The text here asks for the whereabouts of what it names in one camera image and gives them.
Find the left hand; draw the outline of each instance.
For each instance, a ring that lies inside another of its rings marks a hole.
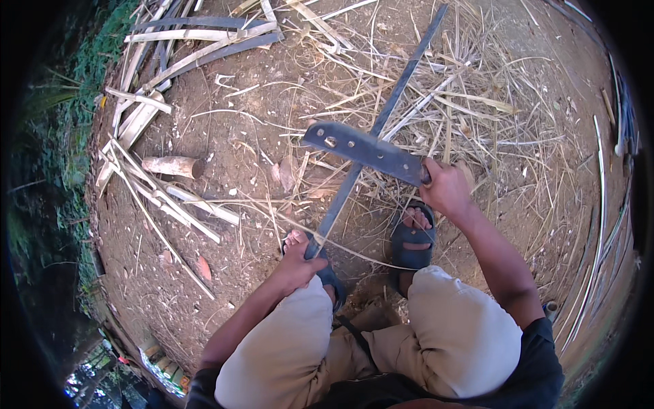
[[[309,238],[300,230],[293,230],[284,241],[284,257],[273,273],[266,279],[284,297],[296,289],[307,288],[309,281],[317,271],[327,267],[324,258],[304,259],[304,252],[309,245]]]

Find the person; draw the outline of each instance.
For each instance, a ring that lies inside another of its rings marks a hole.
[[[188,409],[554,407],[564,377],[529,268],[460,169],[423,163],[424,203],[392,233],[389,277],[409,323],[330,336],[345,294],[324,253],[304,259],[309,237],[293,230],[273,273],[207,342]],[[494,300],[430,265],[432,208],[467,237]]]

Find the sandal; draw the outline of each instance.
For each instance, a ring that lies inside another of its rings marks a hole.
[[[311,233],[305,232],[307,234],[307,237],[309,240],[313,239],[313,235]],[[318,255],[320,258],[324,258],[325,260],[329,261],[329,258],[327,257],[327,250],[323,247],[320,250],[320,254]],[[345,305],[345,299],[347,297],[347,291],[345,290],[345,286],[343,285],[343,282],[336,277],[336,273],[334,273],[334,269],[332,268],[332,263],[330,262],[327,267],[323,268],[322,270],[319,270],[316,275],[320,277],[320,280],[322,281],[322,285],[331,285],[334,287],[334,294],[336,295],[336,302],[334,303],[334,308],[332,310],[333,313],[336,313],[336,311],[340,310],[343,305]]]
[[[418,207],[424,216],[429,221],[432,227],[428,230],[408,227],[401,219],[398,219],[397,227],[390,238],[392,248],[392,261],[393,264],[399,267],[414,268],[420,270],[427,267],[432,263],[432,253],[434,250],[434,243],[436,242],[436,227],[434,226],[434,212],[422,202],[411,201],[408,207]],[[424,250],[407,250],[404,248],[404,243],[413,244],[426,244],[429,247]],[[407,298],[406,294],[400,291],[400,273],[407,270],[399,268],[392,268],[388,273],[390,279],[390,287],[398,292],[399,295]]]

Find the right hand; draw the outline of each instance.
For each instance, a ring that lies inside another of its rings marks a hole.
[[[429,171],[432,182],[420,187],[421,199],[456,224],[466,216],[473,204],[466,176],[456,166],[431,158],[425,158],[422,164]]]

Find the hand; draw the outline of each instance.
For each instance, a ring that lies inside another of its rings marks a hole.
[[[470,186],[463,171],[456,166],[425,158],[432,182],[420,187],[421,199],[450,219],[454,224],[464,218],[473,202],[470,200]]]
[[[307,288],[316,272],[327,267],[324,258],[304,259],[308,245],[309,238],[300,230],[292,230],[284,241],[284,257],[266,280],[284,297],[300,287]]]

